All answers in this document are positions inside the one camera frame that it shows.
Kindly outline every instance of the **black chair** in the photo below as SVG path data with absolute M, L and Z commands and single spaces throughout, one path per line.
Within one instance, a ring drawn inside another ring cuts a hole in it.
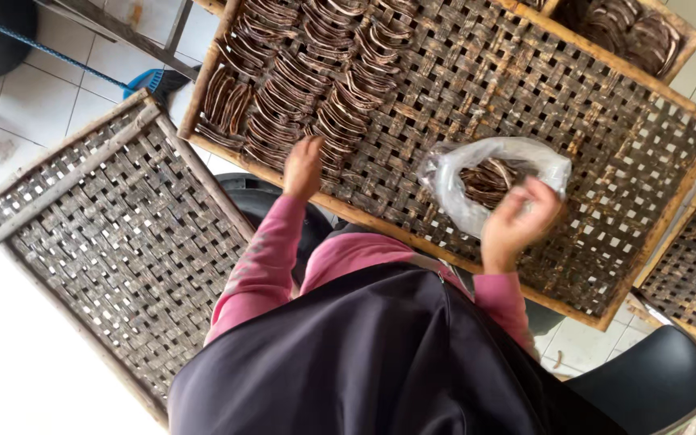
M 696 416 L 696 340 L 659 316 L 665 325 L 643 341 L 565 382 L 631 435 L 671 433 Z

